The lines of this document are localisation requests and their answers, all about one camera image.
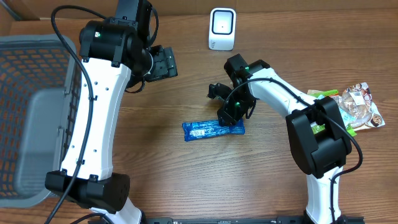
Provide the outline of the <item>light teal snack packet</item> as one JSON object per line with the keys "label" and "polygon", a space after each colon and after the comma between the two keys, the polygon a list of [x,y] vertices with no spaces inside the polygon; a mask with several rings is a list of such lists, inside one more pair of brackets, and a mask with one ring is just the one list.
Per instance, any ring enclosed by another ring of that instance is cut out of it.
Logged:
{"label": "light teal snack packet", "polygon": [[[337,104],[339,104],[340,96],[339,95],[329,95],[330,98],[334,99]],[[349,124],[355,120],[355,117],[347,113],[340,105],[338,105],[338,109],[340,111],[341,117],[344,122],[344,126],[347,128]]]}

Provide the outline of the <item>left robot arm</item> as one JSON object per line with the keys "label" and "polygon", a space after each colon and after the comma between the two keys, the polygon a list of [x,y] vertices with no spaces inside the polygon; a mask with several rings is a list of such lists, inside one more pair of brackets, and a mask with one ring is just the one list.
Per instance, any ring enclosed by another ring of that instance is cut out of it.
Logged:
{"label": "left robot arm", "polygon": [[61,201],[87,208],[106,223],[145,223],[129,199],[130,178],[113,171],[113,141],[122,97],[134,86],[177,76],[170,47],[155,45],[159,17],[149,1],[119,1],[116,14],[98,14],[71,57],[81,70],[80,99],[67,153],[45,187]]}

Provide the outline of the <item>beige snack bag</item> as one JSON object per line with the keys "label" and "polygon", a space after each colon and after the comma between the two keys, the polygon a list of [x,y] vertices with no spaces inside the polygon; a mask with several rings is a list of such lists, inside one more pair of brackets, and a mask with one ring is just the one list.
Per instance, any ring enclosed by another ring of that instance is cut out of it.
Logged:
{"label": "beige snack bag", "polygon": [[355,117],[346,128],[350,135],[355,136],[356,131],[362,129],[380,128],[385,125],[366,82],[357,83],[348,87],[342,93],[338,90],[309,90],[307,94],[322,99],[329,95],[339,95],[339,104],[347,113]]}

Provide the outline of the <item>blue cookie packet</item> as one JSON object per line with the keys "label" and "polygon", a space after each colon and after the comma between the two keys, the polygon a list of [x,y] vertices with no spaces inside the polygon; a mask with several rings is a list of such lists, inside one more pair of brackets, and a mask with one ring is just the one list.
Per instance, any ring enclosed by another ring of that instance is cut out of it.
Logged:
{"label": "blue cookie packet", "polygon": [[186,142],[198,139],[208,139],[228,134],[243,135],[245,127],[243,120],[239,120],[236,125],[220,126],[218,120],[199,121],[192,123],[182,123],[184,140]]}

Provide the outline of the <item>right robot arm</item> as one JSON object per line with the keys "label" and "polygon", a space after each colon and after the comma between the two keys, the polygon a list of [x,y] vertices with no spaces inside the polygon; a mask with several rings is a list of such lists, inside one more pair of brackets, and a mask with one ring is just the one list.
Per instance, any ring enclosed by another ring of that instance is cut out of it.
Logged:
{"label": "right robot arm", "polygon": [[271,106],[285,119],[291,155],[307,176],[305,222],[344,223],[338,174],[352,146],[336,101],[301,92],[263,60],[248,64],[237,54],[227,59],[224,70],[233,87],[219,83],[208,94],[224,101],[217,112],[219,124],[231,126],[249,118],[259,100]]}

